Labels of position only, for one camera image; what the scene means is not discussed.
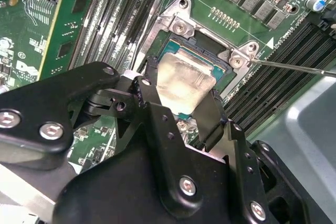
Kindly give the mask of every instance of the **electrolytic capacitor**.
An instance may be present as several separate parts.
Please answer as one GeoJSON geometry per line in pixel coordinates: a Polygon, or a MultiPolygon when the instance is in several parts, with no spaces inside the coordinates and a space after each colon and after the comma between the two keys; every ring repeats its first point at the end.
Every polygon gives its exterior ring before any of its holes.
{"type": "Polygon", "coordinates": [[[306,8],[312,10],[313,12],[320,12],[326,6],[324,0],[306,0],[306,8]]]}

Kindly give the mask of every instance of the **screwdriver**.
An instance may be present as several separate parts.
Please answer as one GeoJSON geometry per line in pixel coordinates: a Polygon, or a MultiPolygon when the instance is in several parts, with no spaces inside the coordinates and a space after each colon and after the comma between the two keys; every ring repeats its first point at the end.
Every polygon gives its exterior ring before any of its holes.
{"type": "Polygon", "coordinates": [[[257,60],[257,59],[251,59],[250,61],[256,64],[264,65],[264,66],[285,68],[285,69],[291,69],[291,70],[296,70],[296,71],[305,72],[305,73],[318,74],[320,76],[328,76],[328,77],[336,78],[336,72],[325,71],[325,70],[321,70],[317,68],[308,68],[308,67],[289,65],[289,64],[283,64],[283,63],[272,62],[272,61],[257,60]]]}

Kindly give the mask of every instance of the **black memory slot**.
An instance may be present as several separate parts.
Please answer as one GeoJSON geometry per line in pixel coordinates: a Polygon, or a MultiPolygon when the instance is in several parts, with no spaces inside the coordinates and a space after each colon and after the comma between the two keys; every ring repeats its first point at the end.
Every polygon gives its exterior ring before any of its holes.
{"type": "MultiPolygon", "coordinates": [[[[86,58],[86,61],[85,63],[90,63],[90,62],[93,62],[93,61],[96,61],[95,60],[95,57],[97,56],[98,54],[98,48],[101,44],[101,40],[102,40],[102,37],[104,35],[104,31],[109,23],[109,21],[111,20],[111,17],[112,17],[112,14],[113,12],[116,10],[117,8],[117,5],[119,3],[119,1],[121,1],[121,5],[119,6],[119,11],[118,11],[118,14],[121,13],[124,8],[125,8],[125,5],[126,3],[129,1],[129,0],[111,0],[109,2],[109,5],[108,5],[108,8],[106,10],[106,13],[103,15],[103,19],[102,19],[102,22],[100,23],[100,29],[103,30],[103,32],[101,33],[97,33],[96,34],[96,37],[94,39],[94,42],[92,44],[92,47],[90,48],[90,51],[88,53],[88,57],[86,58]]],[[[111,29],[111,33],[109,35],[109,38],[107,39],[107,42],[104,46],[104,48],[106,48],[106,46],[108,45],[110,39],[111,39],[111,35],[114,33],[114,30],[115,30],[115,24],[117,24],[119,22],[119,15],[117,15],[117,17],[115,18],[114,20],[114,23],[113,23],[113,27],[111,29]]]]}
{"type": "MultiPolygon", "coordinates": [[[[127,26],[127,24],[131,21],[131,16],[134,14],[134,12],[137,11],[137,9],[140,7],[141,2],[139,0],[129,0],[126,4],[125,9],[123,12],[119,12],[118,16],[116,18],[116,22],[114,22],[112,33],[110,35],[109,40],[112,40],[113,37],[118,36],[122,34],[127,26]]],[[[108,62],[110,58],[110,52],[113,52],[115,49],[116,43],[112,42],[109,44],[106,44],[103,53],[101,54],[101,57],[98,59],[98,61],[102,60],[103,62],[108,62]]]]}
{"type": "Polygon", "coordinates": [[[151,10],[152,5],[154,4],[155,0],[145,0],[144,4],[142,5],[141,11],[136,16],[136,19],[133,22],[133,26],[126,37],[127,43],[134,43],[139,35],[141,29],[143,28],[144,24],[147,21],[147,17],[151,10]]]}
{"type": "MultiPolygon", "coordinates": [[[[132,10],[132,15],[129,18],[129,21],[122,24],[120,28],[118,28],[119,34],[123,31],[126,31],[126,39],[125,42],[130,42],[130,38],[134,37],[134,39],[139,34],[141,28],[143,27],[144,23],[147,20],[149,11],[151,6],[153,5],[155,0],[138,0],[135,4],[135,8],[132,10]]],[[[109,61],[109,56],[111,53],[105,54],[104,62],[109,61]]],[[[122,64],[126,60],[128,54],[125,54],[124,52],[122,54],[118,54],[118,59],[116,59],[115,63],[113,64],[116,68],[121,68],[122,64]]]]}
{"type": "MultiPolygon", "coordinates": [[[[277,62],[285,62],[285,59],[290,56],[290,54],[295,50],[295,48],[298,46],[298,42],[302,41],[304,38],[307,37],[308,34],[310,34],[313,30],[313,26],[303,26],[297,28],[297,33],[293,33],[290,38],[288,38],[291,41],[291,44],[288,45],[288,47],[280,47],[277,49],[272,55],[272,61],[277,62]]],[[[273,71],[275,71],[276,68],[262,68],[260,67],[257,72],[254,75],[258,75],[258,78],[251,78],[248,83],[244,86],[244,92],[239,92],[235,95],[235,100],[237,103],[228,103],[226,108],[226,113],[228,114],[234,114],[235,110],[238,110],[242,104],[246,103],[246,100],[249,99],[251,93],[255,90],[258,90],[259,85],[261,83],[260,78],[267,78],[269,75],[272,74],[273,71]]]]}
{"type": "Polygon", "coordinates": [[[86,14],[86,19],[88,19],[88,25],[87,26],[82,26],[81,31],[79,33],[77,42],[76,42],[76,46],[75,46],[75,50],[74,53],[72,55],[71,58],[71,62],[69,65],[69,70],[73,69],[78,62],[78,59],[80,57],[80,52],[82,51],[83,45],[84,45],[84,41],[85,38],[88,36],[88,29],[90,27],[90,23],[92,22],[92,18],[94,15],[94,12],[98,6],[99,0],[91,0],[91,3],[89,5],[89,9],[88,12],[86,14]]]}
{"type": "MultiPolygon", "coordinates": [[[[269,60],[323,69],[336,58],[335,48],[336,41],[327,31],[306,20],[269,60]]],[[[285,109],[288,101],[313,77],[312,74],[260,66],[224,109],[249,135],[270,116],[285,109]]]]}

